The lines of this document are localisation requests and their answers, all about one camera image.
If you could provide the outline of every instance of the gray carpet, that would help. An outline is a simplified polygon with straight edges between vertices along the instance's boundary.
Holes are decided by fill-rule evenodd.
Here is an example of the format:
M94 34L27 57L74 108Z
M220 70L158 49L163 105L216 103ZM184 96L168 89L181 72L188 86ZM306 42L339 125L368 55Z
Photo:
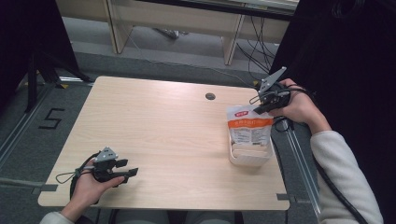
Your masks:
M171 80L193 83L205 83L223 86L246 87L239 79L229 77L210 69L200 69L188 66L171 66L161 63L149 63L117 57L76 53L81 70L91 77L101 75L116 77L138 77L147 79ZM242 78L251 83L248 72L221 70ZM70 76L60 70L61 76ZM72 84L66 89L53 88L38 109L33 121L23 134L21 141L13 149L6 162L0 169L0 177L45 182L50 170L70 133L73 124L82 108L91 87ZM27 91L20 88L6 111L1 114L0 142L4 142L15 124L23 115ZM52 108L64 111L54 111L52 116L61 119L56 129L40 129L40 126L52 126L54 121L45 120ZM301 125L296 125L300 144L305 156L310 157L309 131ZM315 213L304 187L289 142L284 133L273 130L273 138L279 150L279 157L285 176L285 184L289 195L296 198L290 204L287 213L276 211L249 212L244 211L247 224L263 223L317 223ZM309 160L313 173L315 168ZM33 188L10 187L0 185L0 223L38 223L49 211L60 208L44 208L37 204L38 195L32 194ZM96 209L88 212L88 217L95 218ZM108 211L100 216L99 223L106 223Z

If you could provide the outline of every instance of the hand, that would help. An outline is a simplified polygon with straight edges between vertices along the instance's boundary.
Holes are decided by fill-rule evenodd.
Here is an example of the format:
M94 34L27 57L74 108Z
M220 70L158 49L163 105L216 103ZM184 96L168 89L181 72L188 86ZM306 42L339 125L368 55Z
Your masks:
M87 165L93 165L93 161L89 161ZM119 185L124 180L123 176L119 176L107 182L100 183L95 180L92 174L86 174L89 172L82 172L82 175L77 181L72 199L61 212L64 217L72 222L76 222L90 205L99 201L106 190Z
M289 78L280 81L280 83L284 86L296 84ZM292 91L290 94L291 96L289 105L279 109L271 110L269 112L271 116L285 116L295 122L304 122L308 124L312 134L329 131L332 129L324 115L315 106L309 96L300 91Z

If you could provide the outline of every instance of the person's left hand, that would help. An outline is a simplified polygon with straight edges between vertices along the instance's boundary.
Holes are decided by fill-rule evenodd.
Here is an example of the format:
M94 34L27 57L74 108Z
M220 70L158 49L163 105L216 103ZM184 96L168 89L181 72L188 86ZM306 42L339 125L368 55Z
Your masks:
M87 163L87 166L90 165L93 165L93 161ZM124 180L123 176L119 176L107 182L100 183L95 180L92 174L85 174L89 172L88 170L82 172L77 181L72 199L61 212L64 217L72 222L76 222L84 213L85 209L99 201L106 190L116 187Z

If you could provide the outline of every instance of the white sleeve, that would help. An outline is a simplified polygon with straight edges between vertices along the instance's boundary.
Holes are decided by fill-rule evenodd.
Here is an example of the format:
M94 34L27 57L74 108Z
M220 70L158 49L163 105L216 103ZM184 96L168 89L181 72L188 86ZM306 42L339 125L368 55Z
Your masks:
M359 165L337 132L326 131L311 137L312 152L325 173L368 223L383 223L375 196ZM318 175L319 223L357 223Z
M41 219L40 224L73 224L73 222L59 212L51 212Z

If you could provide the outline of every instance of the snack bag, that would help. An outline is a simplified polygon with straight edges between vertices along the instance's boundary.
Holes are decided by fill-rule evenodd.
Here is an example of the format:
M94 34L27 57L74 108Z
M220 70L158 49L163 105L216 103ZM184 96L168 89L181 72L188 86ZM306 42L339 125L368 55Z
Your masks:
M257 114L256 105L237 105L227 108L228 128L232 153L265 156L270 143L273 117L268 113Z

